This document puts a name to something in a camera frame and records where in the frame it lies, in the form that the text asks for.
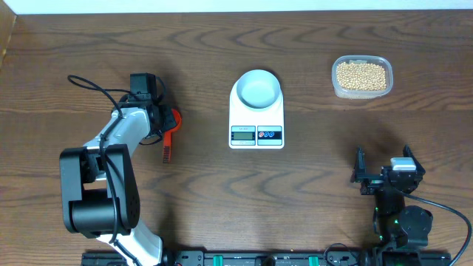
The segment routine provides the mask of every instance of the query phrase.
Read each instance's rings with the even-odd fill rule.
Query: wood grain
[[[16,15],[15,13],[0,0],[0,68],[3,62],[3,57],[7,53],[7,46],[10,42],[10,36],[13,31],[13,25],[15,24]]]
[[[62,222],[58,156],[112,108],[68,74],[126,89],[130,73],[150,72],[168,85],[183,115],[173,162],[161,163],[160,145],[132,160],[142,216],[171,247],[372,245],[374,199],[349,182],[357,145],[377,172],[410,144],[427,170],[415,194],[473,219],[472,33],[473,11],[22,16],[0,73],[0,261],[78,265],[81,252],[109,249]],[[390,94],[337,98],[330,69],[348,54],[387,58]],[[228,148],[231,86],[255,68],[282,82],[281,151]],[[455,254],[463,221],[420,206],[434,214],[429,249]]]

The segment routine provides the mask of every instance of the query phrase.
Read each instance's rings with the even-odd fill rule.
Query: white digital scale
[[[282,149],[284,103],[277,78],[246,72],[230,92],[228,145],[232,149]]]

